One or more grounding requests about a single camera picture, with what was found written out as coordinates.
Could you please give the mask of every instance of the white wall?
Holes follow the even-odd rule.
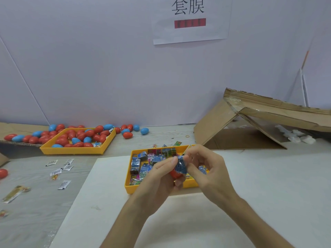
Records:
[[[304,65],[310,107],[331,109],[331,0],[317,27]]]
[[[2,0],[0,33],[50,123],[193,123],[226,87],[284,98],[310,1],[233,0],[228,39],[154,46],[149,0]]]
[[[48,125],[45,115],[3,44],[1,34],[0,122]]]

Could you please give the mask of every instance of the red strip picture on sign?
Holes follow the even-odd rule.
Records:
[[[206,18],[175,21],[175,29],[201,26],[206,26]]]

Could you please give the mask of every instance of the wooden table surface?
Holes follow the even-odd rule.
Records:
[[[10,204],[0,203],[0,210],[9,211],[7,217],[0,218],[0,247],[49,247],[97,158],[127,156],[134,149],[152,148],[153,144],[158,147],[170,146],[176,141],[182,145],[195,144],[193,127],[149,127],[148,135],[134,132],[131,139],[117,135],[104,155],[44,155],[35,147],[1,144],[0,152],[11,160],[2,167],[9,175],[0,182],[0,198],[17,185],[31,187],[31,191],[22,193]],[[69,158],[74,158],[74,167],[51,181],[49,174],[63,167]],[[56,159],[56,165],[45,167]],[[63,180],[71,183],[65,190],[57,190]]]

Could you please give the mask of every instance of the white paper sheet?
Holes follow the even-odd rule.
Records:
[[[152,0],[153,43],[227,38],[232,0]]]

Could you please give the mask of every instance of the person's left hand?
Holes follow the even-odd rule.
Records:
[[[174,179],[169,174],[177,165],[178,158],[172,157],[156,163],[131,196],[139,211],[149,217],[154,214],[167,199],[172,190],[180,190],[186,176]]]

